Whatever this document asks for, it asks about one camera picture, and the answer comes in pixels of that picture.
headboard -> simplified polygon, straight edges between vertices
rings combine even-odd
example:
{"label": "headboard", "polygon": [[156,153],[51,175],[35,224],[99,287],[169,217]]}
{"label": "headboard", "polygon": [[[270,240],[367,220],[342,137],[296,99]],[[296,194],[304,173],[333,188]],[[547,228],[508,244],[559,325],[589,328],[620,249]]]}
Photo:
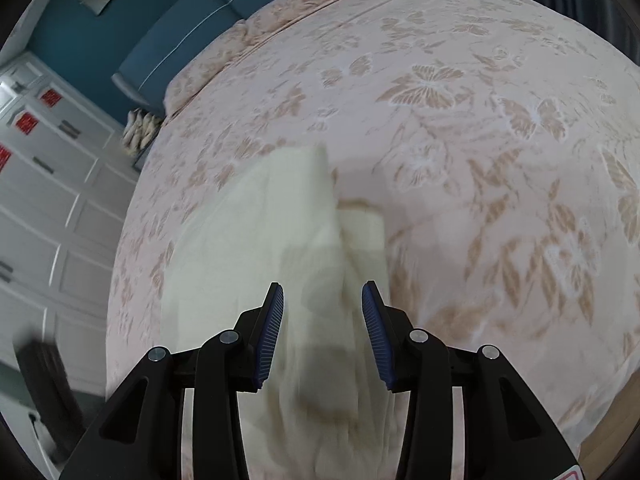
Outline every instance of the headboard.
{"label": "headboard", "polygon": [[149,29],[114,75],[117,86],[153,110],[163,110],[167,85],[237,20],[273,0],[178,0]]}

folded cloth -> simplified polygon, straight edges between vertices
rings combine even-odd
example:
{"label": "folded cloth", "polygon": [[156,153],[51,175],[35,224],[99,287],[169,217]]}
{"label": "folded cloth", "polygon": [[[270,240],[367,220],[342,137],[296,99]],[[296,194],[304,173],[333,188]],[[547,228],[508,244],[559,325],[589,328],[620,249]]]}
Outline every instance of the folded cloth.
{"label": "folded cloth", "polygon": [[260,159],[183,226],[162,295],[172,352],[233,327],[271,282],[284,290],[269,380],[238,398],[252,478],[392,478],[406,405],[380,381],[360,304],[367,280],[388,301],[384,249],[380,215],[336,206],[319,147]]}

white wall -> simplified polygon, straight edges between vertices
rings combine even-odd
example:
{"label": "white wall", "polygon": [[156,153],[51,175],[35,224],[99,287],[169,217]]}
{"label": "white wall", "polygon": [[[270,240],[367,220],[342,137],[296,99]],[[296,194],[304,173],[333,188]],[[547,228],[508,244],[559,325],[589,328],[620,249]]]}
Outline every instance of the white wall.
{"label": "white wall", "polygon": [[0,49],[0,66],[8,63],[14,57],[22,53],[27,47],[29,39],[33,34],[38,20],[49,0],[32,0],[29,7],[23,12],[20,20],[16,23],[14,30],[10,34],[9,38],[4,43],[2,49]]}
{"label": "white wall", "polygon": [[2,416],[4,420],[6,420],[9,429],[29,459],[31,459],[45,478],[51,479],[51,472],[40,451],[33,427],[31,426],[31,421],[29,420],[30,410],[18,404],[13,399],[0,394],[0,412],[2,412]]}

white label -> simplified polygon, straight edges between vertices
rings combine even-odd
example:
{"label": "white label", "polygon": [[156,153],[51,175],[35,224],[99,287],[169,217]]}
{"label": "white label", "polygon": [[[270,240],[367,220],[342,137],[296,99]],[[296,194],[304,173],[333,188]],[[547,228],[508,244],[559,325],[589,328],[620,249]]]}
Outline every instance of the white label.
{"label": "white label", "polygon": [[584,480],[584,477],[580,466],[574,465],[571,469],[567,469],[560,476],[554,478],[554,480]]}

wooden floor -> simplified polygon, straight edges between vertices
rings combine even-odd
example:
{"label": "wooden floor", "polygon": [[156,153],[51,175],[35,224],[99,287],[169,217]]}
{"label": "wooden floor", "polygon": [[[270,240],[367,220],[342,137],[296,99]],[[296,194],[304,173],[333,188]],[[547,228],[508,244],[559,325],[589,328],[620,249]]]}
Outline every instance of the wooden floor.
{"label": "wooden floor", "polygon": [[607,415],[582,443],[578,462],[586,480],[596,480],[616,457],[640,420],[640,370],[616,396]]}

